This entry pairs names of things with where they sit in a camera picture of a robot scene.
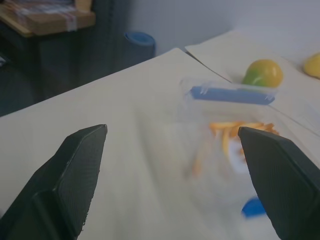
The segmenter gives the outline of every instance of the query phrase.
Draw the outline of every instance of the dark floor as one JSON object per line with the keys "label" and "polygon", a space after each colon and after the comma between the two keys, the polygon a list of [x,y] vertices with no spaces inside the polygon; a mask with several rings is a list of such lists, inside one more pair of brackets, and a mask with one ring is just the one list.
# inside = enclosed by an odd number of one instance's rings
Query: dark floor
{"label": "dark floor", "polygon": [[34,104],[26,78],[10,64],[0,67],[0,117]]}

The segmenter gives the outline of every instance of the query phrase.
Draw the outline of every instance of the white table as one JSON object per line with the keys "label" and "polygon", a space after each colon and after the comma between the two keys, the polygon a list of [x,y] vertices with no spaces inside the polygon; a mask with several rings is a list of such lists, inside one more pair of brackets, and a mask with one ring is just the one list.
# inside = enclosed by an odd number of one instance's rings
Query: white table
{"label": "white table", "polygon": [[177,207],[166,212],[141,148],[134,106],[177,109],[179,82],[224,81],[179,49],[0,118],[0,209],[79,129],[107,124],[100,173],[80,240],[214,239]]}

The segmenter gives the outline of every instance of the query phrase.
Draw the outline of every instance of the orange food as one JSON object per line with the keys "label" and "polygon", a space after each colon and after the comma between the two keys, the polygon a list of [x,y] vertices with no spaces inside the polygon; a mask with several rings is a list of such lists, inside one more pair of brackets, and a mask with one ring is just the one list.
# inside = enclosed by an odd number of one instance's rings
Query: orange food
{"label": "orange food", "polygon": [[255,127],[255,129],[270,132],[274,126],[275,125],[273,123],[269,123],[260,127]]}
{"label": "orange food", "polygon": [[257,129],[259,127],[263,127],[264,124],[262,122],[252,122],[252,123],[241,123],[237,126],[234,126],[230,132],[230,137],[234,138],[237,136],[240,127],[248,127]]}
{"label": "orange food", "polygon": [[212,122],[210,123],[210,128],[211,129],[225,129],[225,128],[232,128],[234,126],[243,124],[243,121],[232,121],[232,122]]}
{"label": "orange food", "polygon": [[238,153],[239,153],[240,155],[243,155],[243,154],[245,154],[245,151],[244,151],[243,148],[241,148],[241,149],[238,151]]}
{"label": "orange food", "polygon": [[270,132],[273,133],[273,134],[275,134],[275,135],[278,135],[278,136],[280,135],[279,132],[278,132],[277,130],[274,130],[274,129],[271,129]]}

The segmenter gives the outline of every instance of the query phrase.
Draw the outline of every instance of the blue cap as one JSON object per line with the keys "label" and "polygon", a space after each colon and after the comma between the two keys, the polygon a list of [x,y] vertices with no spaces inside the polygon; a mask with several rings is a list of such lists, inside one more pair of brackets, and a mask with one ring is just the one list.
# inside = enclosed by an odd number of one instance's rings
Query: blue cap
{"label": "blue cap", "polygon": [[154,38],[144,32],[126,32],[124,37],[140,46],[154,46],[156,44]]}
{"label": "blue cap", "polygon": [[259,198],[253,197],[244,205],[242,213],[246,218],[252,218],[264,215],[266,211]]}

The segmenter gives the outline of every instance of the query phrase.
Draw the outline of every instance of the blue yoga mat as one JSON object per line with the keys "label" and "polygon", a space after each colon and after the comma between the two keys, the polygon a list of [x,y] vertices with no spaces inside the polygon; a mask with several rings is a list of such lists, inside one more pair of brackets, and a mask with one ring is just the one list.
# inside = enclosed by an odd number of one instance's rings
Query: blue yoga mat
{"label": "blue yoga mat", "polygon": [[126,69],[155,56],[156,41],[144,32],[126,32],[121,54],[121,68]]}

